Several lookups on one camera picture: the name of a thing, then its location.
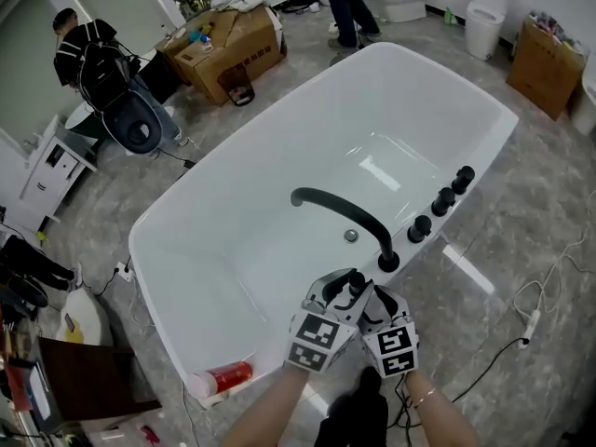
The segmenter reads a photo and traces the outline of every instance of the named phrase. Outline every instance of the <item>black shirt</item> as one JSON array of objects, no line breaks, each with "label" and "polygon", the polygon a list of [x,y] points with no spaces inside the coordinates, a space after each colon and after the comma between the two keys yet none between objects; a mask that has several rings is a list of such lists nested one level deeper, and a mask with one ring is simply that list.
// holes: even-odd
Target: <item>black shirt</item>
[{"label": "black shirt", "polygon": [[54,58],[54,68],[63,86],[76,81],[88,43],[110,43],[116,30],[103,20],[73,28],[64,36]]}]

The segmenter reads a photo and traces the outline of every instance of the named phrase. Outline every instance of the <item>large cardboard box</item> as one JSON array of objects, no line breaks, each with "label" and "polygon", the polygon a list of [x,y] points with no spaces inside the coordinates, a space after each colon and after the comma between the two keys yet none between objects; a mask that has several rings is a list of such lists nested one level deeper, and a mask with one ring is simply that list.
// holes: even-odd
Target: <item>large cardboard box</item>
[{"label": "large cardboard box", "polygon": [[556,43],[526,20],[507,82],[557,120],[579,83],[584,66],[582,55]]},{"label": "large cardboard box", "polygon": [[208,23],[213,22],[214,14],[215,12],[212,10],[201,13],[200,15],[194,17],[192,20],[188,21],[184,26],[180,27],[178,30],[174,32],[175,35],[182,28],[184,28],[185,32],[180,38],[172,38],[170,40],[164,38],[159,43],[157,43],[157,45],[155,45],[155,49],[160,53],[163,53],[171,69],[187,85],[190,85],[190,80],[186,77],[186,74],[184,74],[182,67],[176,61],[176,55],[191,44],[190,33],[193,30],[198,30],[199,28],[207,25]]},{"label": "large cardboard box", "polygon": [[257,7],[249,13],[225,11],[216,13],[210,38],[211,53],[203,52],[196,42],[176,56],[193,86],[217,104],[228,101],[228,95],[217,82],[227,69],[243,64],[251,81],[258,78],[286,56],[286,47],[278,44],[274,24],[267,8]]}]

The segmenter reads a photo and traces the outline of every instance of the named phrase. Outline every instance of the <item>drain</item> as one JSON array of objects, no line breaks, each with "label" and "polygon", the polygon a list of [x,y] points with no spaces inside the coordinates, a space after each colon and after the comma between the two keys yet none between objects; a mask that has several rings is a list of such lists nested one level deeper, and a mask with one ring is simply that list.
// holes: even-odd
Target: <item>drain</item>
[{"label": "drain", "polygon": [[344,240],[347,243],[356,243],[358,241],[358,232],[356,230],[350,229],[346,230],[344,233]]}]

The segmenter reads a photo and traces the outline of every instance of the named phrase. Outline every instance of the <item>bathtub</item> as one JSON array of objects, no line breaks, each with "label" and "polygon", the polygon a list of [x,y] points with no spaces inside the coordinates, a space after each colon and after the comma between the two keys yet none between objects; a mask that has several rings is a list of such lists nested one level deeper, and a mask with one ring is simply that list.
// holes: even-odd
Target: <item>bathtub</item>
[{"label": "bathtub", "polygon": [[[250,359],[255,377],[283,361],[291,316],[311,284],[355,267],[377,284],[376,239],[321,207],[290,202],[309,186],[379,219],[400,270],[450,212],[430,204],[465,165],[477,183],[518,117],[406,48],[379,43],[311,79],[252,119],[176,182],[134,224],[132,261],[157,331],[184,381]],[[466,198],[469,189],[457,198]],[[407,228],[428,215],[432,233]],[[348,244],[344,233],[357,229]]]}]

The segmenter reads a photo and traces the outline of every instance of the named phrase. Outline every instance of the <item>tile floor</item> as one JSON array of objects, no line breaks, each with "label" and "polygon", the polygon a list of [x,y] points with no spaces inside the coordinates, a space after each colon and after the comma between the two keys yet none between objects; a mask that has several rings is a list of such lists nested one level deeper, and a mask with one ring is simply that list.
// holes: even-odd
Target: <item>tile floor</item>
[{"label": "tile floor", "polygon": [[[243,108],[228,103],[208,106],[190,88],[170,100],[176,121],[193,140],[178,156],[200,160],[225,138],[270,104],[325,70],[335,54],[326,48],[330,12],[286,16],[289,57],[256,83],[257,98]],[[443,26],[442,20],[384,24],[393,41],[437,61],[510,107],[520,123],[479,185],[430,244],[391,283],[410,303],[421,336],[421,365],[444,392],[454,397],[488,365],[523,325],[511,308],[514,292],[526,281],[542,278],[559,252],[579,239],[587,224],[585,199],[596,189],[596,151],[592,142],[563,117],[552,122],[505,83],[509,63],[499,51],[491,61],[477,61],[465,51],[464,30]],[[96,174],[88,174],[62,209],[61,224],[47,229],[48,254],[85,267],[85,280],[103,288],[116,261],[126,261],[132,224],[183,173],[181,163],[161,156],[157,161],[126,157],[115,144],[104,145]],[[596,254],[594,237],[573,249],[585,265]],[[464,268],[475,267],[476,272]],[[547,305],[555,303],[557,280],[549,284]],[[562,262],[559,308],[540,319],[535,339],[525,350],[511,348],[459,404],[486,446],[557,445],[566,429],[581,420],[592,401],[596,381],[596,278]],[[62,293],[50,291],[54,305]],[[154,328],[141,328],[135,317],[148,314],[132,285],[117,278],[101,298],[118,342],[131,345],[163,404],[163,410],[129,422],[116,432],[96,434],[98,445],[145,445],[137,430],[150,425],[164,445],[184,442],[193,447],[191,425],[183,409],[181,381]],[[533,309],[537,291],[521,298]],[[46,335],[58,325],[58,314],[45,310],[40,325]],[[313,376],[284,435],[283,446],[313,445],[325,406],[352,386],[364,355],[353,348],[332,371]],[[263,380],[208,412],[186,399],[201,447],[218,445],[223,433],[275,378]],[[387,383],[390,415],[398,409],[395,382]],[[426,445],[420,428],[415,445]],[[405,445],[403,431],[387,433],[390,446]]]}]

